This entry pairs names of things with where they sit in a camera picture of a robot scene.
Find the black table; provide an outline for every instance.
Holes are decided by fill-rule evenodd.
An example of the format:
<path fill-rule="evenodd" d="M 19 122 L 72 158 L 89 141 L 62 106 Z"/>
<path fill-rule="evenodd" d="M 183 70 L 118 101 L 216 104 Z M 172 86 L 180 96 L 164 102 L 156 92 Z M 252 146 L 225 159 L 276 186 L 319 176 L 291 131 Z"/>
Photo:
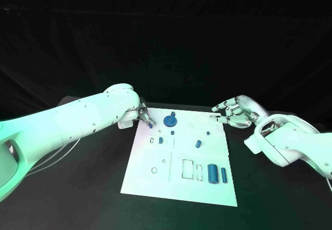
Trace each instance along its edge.
<path fill-rule="evenodd" d="M 66 97 L 60 104 L 76 100 Z M 209 112 L 209 107 L 149 103 Z M 244 145 L 254 127 L 224 126 L 238 207 L 121 194 L 137 122 L 84 137 L 0 203 L 0 229 L 330 229 L 332 193 L 303 161 L 281 168 Z"/>

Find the blue object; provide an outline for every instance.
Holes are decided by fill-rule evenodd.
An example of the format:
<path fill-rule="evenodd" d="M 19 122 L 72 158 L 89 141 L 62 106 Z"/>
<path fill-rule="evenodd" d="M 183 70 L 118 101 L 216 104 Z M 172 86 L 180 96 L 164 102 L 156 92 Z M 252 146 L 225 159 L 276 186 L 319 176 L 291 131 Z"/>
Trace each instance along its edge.
<path fill-rule="evenodd" d="M 177 123 L 177 120 L 176 120 L 175 116 L 166 116 L 164 117 L 164 125 L 167 127 L 173 127 L 176 125 L 176 123 Z"/>
<path fill-rule="evenodd" d="M 225 170 L 225 168 L 221 168 L 221 177 L 222 177 L 222 183 L 226 183 L 226 170 Z"/>
<path fill-rule="evenodd" d="M 201 143 L 202 143 L 202 142 L 198 140 L 196 145 L 195 145 L 196 148 L 201 147 Z"/>
<path fill-rule="evenodd" d="M 216 170 L 215 164 L 208 165 L 208 171 L 209 171 L 209 183 L 211 184 L 219 183 L 219 181 L 218 181 L 218 170 Z"/>

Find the robotic hand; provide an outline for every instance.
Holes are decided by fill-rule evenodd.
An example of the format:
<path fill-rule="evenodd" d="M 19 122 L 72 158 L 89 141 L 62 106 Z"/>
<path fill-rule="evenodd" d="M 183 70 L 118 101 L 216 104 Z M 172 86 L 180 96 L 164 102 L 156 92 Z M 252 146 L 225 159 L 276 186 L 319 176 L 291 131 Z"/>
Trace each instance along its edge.
<path fill-rule="evenodd" d="M 117 84 L 104 93 L 0 122 L 0 201 L 49 152 L 115 122 L 120 129 L 131 127 L 134 120 L 156 125 L 131 85 Z"/>
<path fill-rule="evenodd" d="M 224 101 L 212 111 L 222 108 L 226 116 L 212 115 L 213 121 L 237 128 L 255 124 L 254 134 L 244 141 L 254 154 L 263 151 L 273 163 L 281 167 L 302 159 L 323 177 L 332 179 L 332 133 L 319 133 L 293 115 L 271 115 L 244 95 Z"/>

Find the black curtain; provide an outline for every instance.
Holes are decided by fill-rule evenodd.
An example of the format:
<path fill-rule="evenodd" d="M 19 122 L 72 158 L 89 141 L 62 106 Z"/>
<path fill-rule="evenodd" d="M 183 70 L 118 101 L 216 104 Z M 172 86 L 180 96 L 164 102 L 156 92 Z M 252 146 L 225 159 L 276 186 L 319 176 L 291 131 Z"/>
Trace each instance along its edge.
<path fill-rule="evenodd" d="M 141 2 L 3 3 L 1 120 L 128 83 L 149 102 L 215 106 L 244 94 L 332 127 L 328 6 Z"/>

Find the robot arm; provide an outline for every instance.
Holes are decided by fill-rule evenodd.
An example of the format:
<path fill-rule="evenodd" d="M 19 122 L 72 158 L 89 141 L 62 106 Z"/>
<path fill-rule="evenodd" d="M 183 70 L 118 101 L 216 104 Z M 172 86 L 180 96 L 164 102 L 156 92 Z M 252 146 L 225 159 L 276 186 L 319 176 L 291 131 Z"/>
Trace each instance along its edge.
<path fill-rule="evenodd" d="M 226 116 L 211 116 L 212 120 L 237 128 L 255 124 L 254 134 L 244 141 L 254 154 L 263 152 L 281 167 L 302 159 L 323 177 L 332 179 L 332 133 L 320 134 L 293 115 L 271 115 L 244 95 L 224 101 L 212 111 L 221 108 L 225 108 Z"/>
<path fill-rule="evenodd" d="M 104 93 L 0 122 L 0 201 L 49 152 L 115 122 L 118 128 L 127 128 L 133 126 L 133 120 L 138 119 L 156 124 L 133 87 L 118 84 Z"/>

